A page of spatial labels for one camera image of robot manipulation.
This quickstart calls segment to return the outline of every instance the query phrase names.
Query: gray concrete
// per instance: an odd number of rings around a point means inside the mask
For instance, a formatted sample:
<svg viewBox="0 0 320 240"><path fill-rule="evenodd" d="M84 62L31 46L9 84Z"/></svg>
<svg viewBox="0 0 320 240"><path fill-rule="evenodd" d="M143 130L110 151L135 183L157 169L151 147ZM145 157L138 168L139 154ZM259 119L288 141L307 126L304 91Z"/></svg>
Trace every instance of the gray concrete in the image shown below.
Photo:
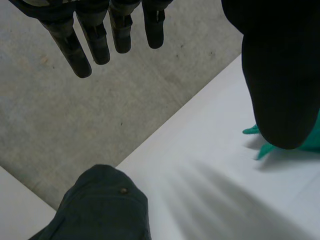
<svg viewBox="0 0 320 240"><path fill-rule="evenodd" d="M165 44L148 48L142 9L132 50L77 78L35 20L0 1L0 165L52 207L94 164L116 166L241 51L220 0L175 0ZM109 18L105 25L110 33Z"/></svg>

